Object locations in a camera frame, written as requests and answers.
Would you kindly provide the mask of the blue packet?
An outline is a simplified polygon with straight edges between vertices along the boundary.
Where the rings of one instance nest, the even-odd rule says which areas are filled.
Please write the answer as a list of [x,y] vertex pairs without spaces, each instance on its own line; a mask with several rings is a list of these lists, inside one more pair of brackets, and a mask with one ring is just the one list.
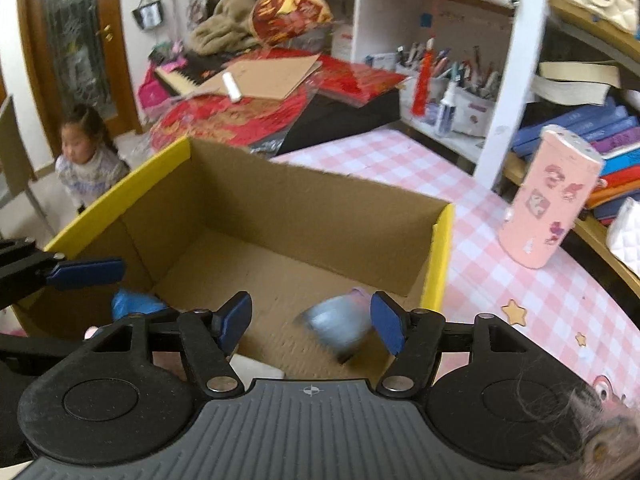
[[133,314],[153,314],[166,310],[167,306],[154,296],[119,289],[112,299],[112,319],[114,322]]

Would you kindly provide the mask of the grey toy car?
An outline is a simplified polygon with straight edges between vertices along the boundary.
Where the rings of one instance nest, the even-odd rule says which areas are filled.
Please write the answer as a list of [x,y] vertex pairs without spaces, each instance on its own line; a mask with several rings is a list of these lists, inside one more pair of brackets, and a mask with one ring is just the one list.
[[355,287],[306,309],[297,315],[296,322],[310,330],[319,344],[343,364],[356,354],[373,330],[371,299],[371,294]]

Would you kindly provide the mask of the white power adapter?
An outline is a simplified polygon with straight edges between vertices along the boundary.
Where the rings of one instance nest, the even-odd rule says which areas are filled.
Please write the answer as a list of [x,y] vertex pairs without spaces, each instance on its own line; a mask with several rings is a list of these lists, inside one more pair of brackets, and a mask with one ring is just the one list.
[[285,378],[283,370],[268,365],[263,362],[256,361],[235,353],[229,360],[229,364],[238,375],[245,389],[250,388],[255,379],[273,379],[282,380]]

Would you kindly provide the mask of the child in patterned sweater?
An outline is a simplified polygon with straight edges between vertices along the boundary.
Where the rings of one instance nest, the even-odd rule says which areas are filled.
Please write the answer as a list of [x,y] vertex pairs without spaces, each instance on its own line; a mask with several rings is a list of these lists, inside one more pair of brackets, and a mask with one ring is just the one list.
[[61,126],[62,153],[55,161],[58,180],[82,214],[130,173],[99,112],[76,104]]

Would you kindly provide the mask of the yellow cardboard box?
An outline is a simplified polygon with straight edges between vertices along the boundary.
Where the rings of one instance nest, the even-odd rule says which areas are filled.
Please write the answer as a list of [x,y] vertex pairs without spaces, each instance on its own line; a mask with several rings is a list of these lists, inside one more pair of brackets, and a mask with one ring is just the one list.
[[116,184],[50,249],[122,258],[123,288],[179,311],[216,310],[248,292],[242,356],[293,379],[378,380],[390,365],[378,336],[340,363],[298,316],[357,287],[416,308],[448,209],[398,186],[184,138]]

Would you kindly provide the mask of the pink checkered table mat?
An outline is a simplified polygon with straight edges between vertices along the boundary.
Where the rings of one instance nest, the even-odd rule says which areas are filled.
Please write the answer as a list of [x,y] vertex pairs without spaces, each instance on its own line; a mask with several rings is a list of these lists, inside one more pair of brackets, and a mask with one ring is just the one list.
[[540,270],[514,262],[497,230],[506,203],[448,160],[403,133],[381,129],[281,156],[281,162],[397,185],[454,204],[451,255],[442,308],[454,322],[480,312],[525,311],[519,330],[594,384],[608,378],[626,404],[639,401],[639,330],[578,262],[558,250]]

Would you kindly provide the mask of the pink cylindrical container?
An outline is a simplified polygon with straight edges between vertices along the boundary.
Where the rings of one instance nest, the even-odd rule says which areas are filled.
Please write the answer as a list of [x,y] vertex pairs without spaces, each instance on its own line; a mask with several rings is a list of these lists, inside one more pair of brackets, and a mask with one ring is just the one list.
[[544,127],[541,142],[498,231],[502,249],[527,269],[540,269],[560,247],[596,188],[602,156],[576,133]]

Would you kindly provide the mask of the white quilted pearl handbag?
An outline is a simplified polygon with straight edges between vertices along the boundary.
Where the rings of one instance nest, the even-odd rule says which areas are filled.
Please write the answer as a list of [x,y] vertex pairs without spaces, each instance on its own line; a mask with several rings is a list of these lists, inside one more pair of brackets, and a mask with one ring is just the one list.
[[627,197],[608,227],[606,246],[633,274],[640,273],[640,205]]

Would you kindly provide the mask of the black electric keyboard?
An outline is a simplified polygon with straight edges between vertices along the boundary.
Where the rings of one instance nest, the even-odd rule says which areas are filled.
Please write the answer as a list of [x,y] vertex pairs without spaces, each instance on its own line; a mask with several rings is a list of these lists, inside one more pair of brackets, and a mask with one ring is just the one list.
[[179,61],[155,67],[153,75],[170,96],[186,96],[218,74],[234,58],[235,55],[230,53],[201,56],[188,51]]

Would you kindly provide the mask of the white pen holder box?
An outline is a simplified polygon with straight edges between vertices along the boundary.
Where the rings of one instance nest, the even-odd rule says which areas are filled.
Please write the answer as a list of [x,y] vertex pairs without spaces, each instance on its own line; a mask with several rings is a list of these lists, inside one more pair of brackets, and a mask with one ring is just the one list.
[[[399,87],[400,116],[405,120],[415,119],[430,127],[435,127],[440,104],[442,104],[442,99],[449,86],[449,79],[431,79],[426,112],[423,116],[416,116],[412,112],[412,106],[419,73],[399,63],[396,64],[396,73],[405,76],[405,80]],[[487,136],[494,109],[494,101],[483,99],[458,84],[454,92],[454,118],[452,118],[451,130],[473,138],[484,138]]]

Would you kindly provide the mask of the white spray bottle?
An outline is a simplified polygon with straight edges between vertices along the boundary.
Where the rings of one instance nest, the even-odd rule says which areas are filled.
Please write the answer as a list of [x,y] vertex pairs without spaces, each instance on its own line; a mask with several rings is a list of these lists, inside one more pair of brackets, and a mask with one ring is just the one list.
[[439,111],[435,124],[436,136],[448,136],[451,131],[454,113],[456,112],[457,83],[450,80],[444,96],[439,103]]

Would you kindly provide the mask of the brown cardboard sheet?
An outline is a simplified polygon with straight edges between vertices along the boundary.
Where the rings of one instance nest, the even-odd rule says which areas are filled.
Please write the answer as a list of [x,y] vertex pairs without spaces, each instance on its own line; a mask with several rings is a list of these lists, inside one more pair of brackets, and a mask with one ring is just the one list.
[[196,94],[282,101],[321,66],[320,55],[241,60],[206,80]]

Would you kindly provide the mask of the olive green blanket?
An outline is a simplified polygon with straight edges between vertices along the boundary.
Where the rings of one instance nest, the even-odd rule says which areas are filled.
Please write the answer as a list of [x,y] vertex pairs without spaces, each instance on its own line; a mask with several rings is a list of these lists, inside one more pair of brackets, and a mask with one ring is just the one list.
[[213,14],[194,28],[186,42],[201,56],[235,53],[258,46],[252,32],[255,0],[219,0]]

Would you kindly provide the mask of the red cartoon foil balloon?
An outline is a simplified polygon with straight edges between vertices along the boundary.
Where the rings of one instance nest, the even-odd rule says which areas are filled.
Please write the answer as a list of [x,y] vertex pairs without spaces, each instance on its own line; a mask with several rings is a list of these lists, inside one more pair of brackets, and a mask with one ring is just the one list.
[[256,0],[250,24],[254,37],[264,46],[277,46],[331,23],[326,0]]

